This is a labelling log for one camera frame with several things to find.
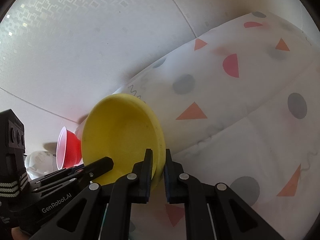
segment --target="squiggly line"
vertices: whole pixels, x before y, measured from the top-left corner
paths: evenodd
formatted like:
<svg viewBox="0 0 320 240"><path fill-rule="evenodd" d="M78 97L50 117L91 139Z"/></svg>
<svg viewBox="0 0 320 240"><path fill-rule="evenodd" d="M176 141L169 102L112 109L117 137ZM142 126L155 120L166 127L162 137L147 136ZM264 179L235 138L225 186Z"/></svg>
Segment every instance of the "squiggly line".
<svg viewBox="0 0 320 240"><path fill-rule="evenodd" d="M310 170L311 164L310 164L310 158L309 158L309 157L310 157L310 156L317 156L317 155L318 155L318 152L316 152L316 153L308 152L308 153L307 153L308 167L301 169L301 171L308 171L308 170Z"/></svg>
<svg viewBox="0 0 320 240"><path fill-rule="evenodd" d="M129 86L128 88L130 88L130 87L132 87L132 88L130 89L130 93L135 92L135 93L134 93L134 96L135 96L135 95L136 95L136 93L137 93L137 91L136 91L136 90L133 90L133 91L132 91L132 89L133 89L133 85Z"/></svg>

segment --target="orange triangle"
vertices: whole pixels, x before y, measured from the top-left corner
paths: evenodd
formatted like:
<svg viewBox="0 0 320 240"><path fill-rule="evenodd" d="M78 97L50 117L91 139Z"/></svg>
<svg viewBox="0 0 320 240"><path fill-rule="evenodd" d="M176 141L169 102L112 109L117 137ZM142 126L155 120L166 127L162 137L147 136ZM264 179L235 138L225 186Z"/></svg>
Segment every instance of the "orange triangle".
<svg viewBox="0 0 320 240"><path fill-rule="evenodd" d="M277 195L278 197L294 197L297 191L298 180L300 177L300 169L301 169L301 164L299 165L295 173L292 175L289 182L279 192L279 194Z"/></svg>
<svg viewBox="0 0 320 240"><path fill-rule="evenodd" d="M285 44L285 42L282 38L280 39L278 45L276 46L276 49L290 51L287 44Z"/></svg>
<svg viewBox="0 0 320 240"><path fill-rule="evenodd" d="M180 208L174 205L166 204L165 211L167 212L167 215L173 227L175 227L184 216L184 208Z"/></svg>
<svg viewBox="0 0 320 240"><path fill-rule="evenodd" d="M202 47L204 47L205 45L207 45L208 43L206 43L205 41L201 40L201 39L196 39L196 43L195 43L195 51L197 49L201 49Z"/></svg>
<svg viewBox="0 0 320 240"><path fill-rule="evenodd" d="M168 214L165 210L165 206L163 206L163 209L161 210L154 210L153 215L155 216L157 222L165 226L166 228L169 228L172 226L170 219L168 217Z"/></svg>
<svg viewBox="0 0 320 240"><path fill-rule="evenodd" d="M193 102L176 120L192 119L208 119L196 102Z"/></svg>

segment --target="gray circle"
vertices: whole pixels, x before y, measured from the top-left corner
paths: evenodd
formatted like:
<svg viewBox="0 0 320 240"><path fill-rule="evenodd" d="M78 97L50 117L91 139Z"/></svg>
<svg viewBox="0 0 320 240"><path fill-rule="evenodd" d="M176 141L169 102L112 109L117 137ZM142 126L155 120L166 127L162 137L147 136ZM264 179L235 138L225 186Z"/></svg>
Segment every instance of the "gray circle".
<svg viewBox="0 0 320 240"><path fill-rule="evenodd" d="M160 67L165 62L165 60L166 60L166 58L163 58L163 59L159 60L159 62L155 63L153 68Z"/></svg>
<svg viewBox="0 0 320 240"><path fill-rule="evenodd" d="M89 189L90 190L97 190L99 188L99 184L98 183L91 183L89 185Z"/></svg>
<svg viewBox="0 0 320 240"><path fill-rule="evenodd" d="M195 88L196 80L190 74L184 74L178 77L172 85L173 90L178 95L184 95Z"/></svg>
<svg viewBox="0 0 320 240"><path fill-rule="evenodd" d="M280 22L280 26L289 32L294 31L294 28L289 23Z"/></svg>
<svg viewBox="0 0 320 240"><path fill-rule="evenodd" d="M267 53L269 54L269 56L271 58L276 59L276 60L285 60L288 57L287 51L276 49L273 46L269 46L267 48Z"/></svg>
<svg viewBox="0 0 320 240"><path fill-rule="evenodd" d="M224 191L224 190L227 189L227 186L226 186L226 184L224 184L224 183L219 183L219 184L217 185L217 189L218 189L218 190L221 190L221 191Z"/></svg>
<svg viewBox="0 0 320 240"><path fill-rule="evenodd" d="M299 93L292 93L288 97L290 113L297 119L303 119L307 115L307 103Z"/></svg>
<svg viewBox="0 0 320 240"><path fill-rule="evenodd" d="M258 182L249 176L236 179L232 182L230 188L249 206L252 206L258 200L260 195Z"/></svg>
<svg viewBox="0 0 320 240"><path fill-rule="evenodd" d="M135 225L130 221L130 224L129 224L129 232L133 232L134 230L136 230L136 227L135 227Z"/></svg>
<svg viewBox="0 0 320 240"><path fill-rule="evenodd" d="M127 178L128 178L128 179L136 179L136 178L137 178L137 174L135 174L135 173L129 173L129 174L127 175Z"/></svg>
<svg viewBox="0 0 320 240"><path fill-rule="evenodd" d="M217 134L218 132L221 132L224 129L223 125L221 123L218 124L211 124L207 127L206 132L208 133L209 137L212 137L213 135Z"/></svg>
<svg viewBox="0 0 320 240"><path fill-rule="evenodd" d="M267 17L265 14L261 13L261 12L253 12L252 13L255 17L259 17L259 18L265 18Z"/></svg>
<svg viewBox="0 0 320 240"><path fill-rule="evenodd" d="M186 174L186 173L181 173L181 174L179 175L179 178L180 178L180 179L183 179L183 180L186 180L186 179L189 179L189 175Z"/></svg>

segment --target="yellow bowl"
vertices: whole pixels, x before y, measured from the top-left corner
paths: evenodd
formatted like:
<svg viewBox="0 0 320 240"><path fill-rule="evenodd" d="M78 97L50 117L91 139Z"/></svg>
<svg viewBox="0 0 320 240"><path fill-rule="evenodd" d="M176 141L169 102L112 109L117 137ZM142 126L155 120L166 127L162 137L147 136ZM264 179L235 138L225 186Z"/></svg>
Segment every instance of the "yellow bowl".
<svg viewBox="0 0 320 240"><path fill-rule="evenodd" d="M145 102L128 94L115 94L101 100L84 125L81 150L85 165L104 156L114 167L94 180L101 185L115 182L130 173L144 159L147 148L153 151L151 187L160 181L165 163L164 135L156 115Z"/></svg>

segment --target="red plastic cup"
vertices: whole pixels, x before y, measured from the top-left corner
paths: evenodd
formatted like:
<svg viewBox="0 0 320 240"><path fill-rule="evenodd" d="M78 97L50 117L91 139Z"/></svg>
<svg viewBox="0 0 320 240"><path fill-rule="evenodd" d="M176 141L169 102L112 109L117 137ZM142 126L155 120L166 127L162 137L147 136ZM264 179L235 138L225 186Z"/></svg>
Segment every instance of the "red plastic cup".
<svg viewBox="0 0 320 240"><path fill-rule="evenodd" d="M81 141L64 126L61 129L57 144L58 170L76 166L80 163L81 158Z"/></svg>

